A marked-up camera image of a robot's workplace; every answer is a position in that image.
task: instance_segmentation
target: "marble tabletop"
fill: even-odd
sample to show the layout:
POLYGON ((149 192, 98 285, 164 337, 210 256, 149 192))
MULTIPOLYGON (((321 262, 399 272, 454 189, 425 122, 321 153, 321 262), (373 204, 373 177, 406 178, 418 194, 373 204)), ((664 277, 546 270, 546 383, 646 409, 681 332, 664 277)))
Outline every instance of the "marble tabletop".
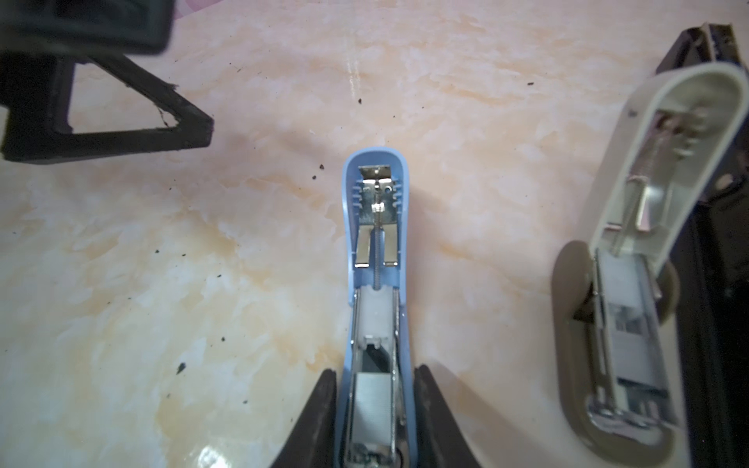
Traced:
MULTIPOLYGON (((733 22, 749 50, 748 20, 739 0, 224 0, 178 19, 135 60, 215 117, 209 148, 0 162, 0 466, 267 466, 342 366, 340 173, 373 145, 410 166, 413 364, 477 458, 607 466, 561 411, 551 268, 628 95, 683 29, 733 22)), ((70 122, 163 125, 92 65, 70 122)), ((662 334, 683 467, 673 320, 662 334)))

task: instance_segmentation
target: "triangular black bracket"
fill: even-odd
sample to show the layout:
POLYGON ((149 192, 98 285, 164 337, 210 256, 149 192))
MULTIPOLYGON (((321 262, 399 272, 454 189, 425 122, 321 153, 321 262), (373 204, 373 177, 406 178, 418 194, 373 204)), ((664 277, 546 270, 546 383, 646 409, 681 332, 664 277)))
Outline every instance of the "triangular black bracket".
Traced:
POLYGON ((72 58, 48 54, 0 54, 0 104, 8 107, 5 159, 31 164, 96 159, 121 154, 203 148, 213 119, 124 55, 72 58), (174 127, 73 133, 67 123, 76 63, 93 62, 172 114, 174 127))

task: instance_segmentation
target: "marble surface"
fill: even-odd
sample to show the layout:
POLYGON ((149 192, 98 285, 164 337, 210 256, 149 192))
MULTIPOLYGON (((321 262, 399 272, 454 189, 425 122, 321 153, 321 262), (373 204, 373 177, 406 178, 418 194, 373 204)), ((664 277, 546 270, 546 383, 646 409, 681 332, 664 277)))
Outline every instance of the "marble surface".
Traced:
MULTIPOLYGON (((627 96, 687 27, 733 22, 749 50, 748 15, 224 0, 179 19, 136 61, 215 117, 209 148, 0 162, 0 465, 267 466, 342 366, 342 163, 388 145, 411 173, 413 364, 484 467, 606 466, 559 405, 551 268, 627 96)), ((162 124, 91 66, 70 121, 162 124)), ((683 421, 673 321, 663 341, 683 421)), ((667 466, 686 465, 679 432, 667 466)))

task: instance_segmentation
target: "black plastic part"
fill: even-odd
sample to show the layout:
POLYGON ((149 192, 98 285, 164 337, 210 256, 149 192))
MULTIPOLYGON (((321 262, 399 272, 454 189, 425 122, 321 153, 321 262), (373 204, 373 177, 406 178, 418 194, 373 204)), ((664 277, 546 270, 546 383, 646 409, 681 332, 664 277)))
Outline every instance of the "black plastic part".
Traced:
POLYGON ((174 10, 175 0, 0 0, 0 48, 155 54, 174 10))
POLYGON ((335 418, 336 373, 325 369, 270 468, 332 467, 335 418))
POLYGON ((33 164, 121 154, 203 148, 213 119, 170 85, 124 55, 73 59, 56 55, 0 54, 0 104, 8 107, 0 151, 9 161, 33 164), (174 127, 122 132, 72 133, 67 123, 76 62, 90 61, 171 113, 174 127))
MULTIPOLYGON (((707 61, 741 66, 730 25, 683 31, 657 73, 707 61)), ((749 125, 718 164, 671 252, 693 468, 749 467, 749 125), (726 187, 716 181, 726 175, 726 187)))
POLYGON ((419 468, 480 468, 426 365, 414 372, 413 393, 419 468))

